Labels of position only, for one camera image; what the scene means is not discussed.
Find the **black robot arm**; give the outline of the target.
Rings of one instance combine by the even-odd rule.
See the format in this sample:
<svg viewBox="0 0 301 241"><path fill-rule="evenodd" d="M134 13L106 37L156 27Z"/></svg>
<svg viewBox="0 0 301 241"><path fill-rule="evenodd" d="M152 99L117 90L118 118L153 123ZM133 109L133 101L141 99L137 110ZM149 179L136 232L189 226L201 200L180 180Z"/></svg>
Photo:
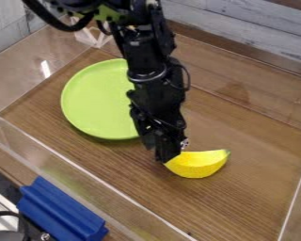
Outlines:
<svg viewBox="0 0 301 241"><path fill-rule="evenodd" d="M186 127L181 113L190 76L172 57L176 49L161 0L21 0L41 20L65 32L96 22L114 38L126 60L130 117L148 149L162 163L181 154Z"/></svg>

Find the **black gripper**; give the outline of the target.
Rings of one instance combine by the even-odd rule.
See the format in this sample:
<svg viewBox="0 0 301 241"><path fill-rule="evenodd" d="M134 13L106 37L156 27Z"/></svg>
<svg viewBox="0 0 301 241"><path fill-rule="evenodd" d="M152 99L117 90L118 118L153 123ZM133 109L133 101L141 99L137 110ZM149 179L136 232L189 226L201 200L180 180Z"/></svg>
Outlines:
<svg viewBox="0 0 301 241"><path fill-rule="evenodd" d="M181 106L184 88L134 89L126 92L129 115L146 150L156 146L156 159L166 163L182 149L186 127Z"/></svg>

